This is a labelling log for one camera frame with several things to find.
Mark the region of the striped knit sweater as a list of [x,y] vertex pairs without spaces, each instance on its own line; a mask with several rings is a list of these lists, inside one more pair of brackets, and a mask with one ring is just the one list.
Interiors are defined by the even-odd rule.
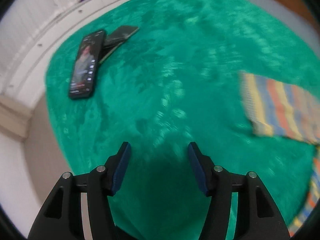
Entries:
[[290,236],[296,237],[319,215],[319,100],[297,85],[247,72],[240,72],[240,77],[244,108],[254,134],[287,137],[316,148],[306,202],[289,226]]

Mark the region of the green satin bedspread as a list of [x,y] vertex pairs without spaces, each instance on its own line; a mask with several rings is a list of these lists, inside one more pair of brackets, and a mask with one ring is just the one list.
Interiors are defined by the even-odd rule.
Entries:
[[[94,94],[68,96],[82,38],[122,25],[139,29],[100,66]],[[46,73],[50,122],[75,174],[115,154],[132,155],[110,199],[115,223],[137,239],[197,239],[210,200],[187,156],[229,172],[254,171],[290,224],[309,189],[315,147],[258,137],[247,119],[241,73],[319,96],[319,58],[294,32],[247,0],[131,0],[86,25],[53,55]]]

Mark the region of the white low drawer cabinet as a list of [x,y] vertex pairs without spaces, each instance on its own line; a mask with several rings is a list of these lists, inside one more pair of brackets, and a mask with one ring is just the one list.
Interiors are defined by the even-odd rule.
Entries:
[[55,51],[87,23],[128,0],[14,0],[1,19],[1,128],[28,136]]

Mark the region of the black smartphone dark screen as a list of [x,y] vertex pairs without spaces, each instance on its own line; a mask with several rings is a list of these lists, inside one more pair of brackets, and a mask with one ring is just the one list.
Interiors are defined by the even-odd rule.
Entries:
[[119,46],[139,30],[136,26],[122,25],[105,38],[99,64],[102,64]]

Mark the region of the black smartphone lit screen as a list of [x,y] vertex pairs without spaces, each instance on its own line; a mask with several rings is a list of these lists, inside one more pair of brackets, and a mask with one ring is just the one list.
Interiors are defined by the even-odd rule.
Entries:
[[97,72],[106,31],[97,30],[81,40],[69,85],[69,98],[72,100],[89,98],[94,90]]

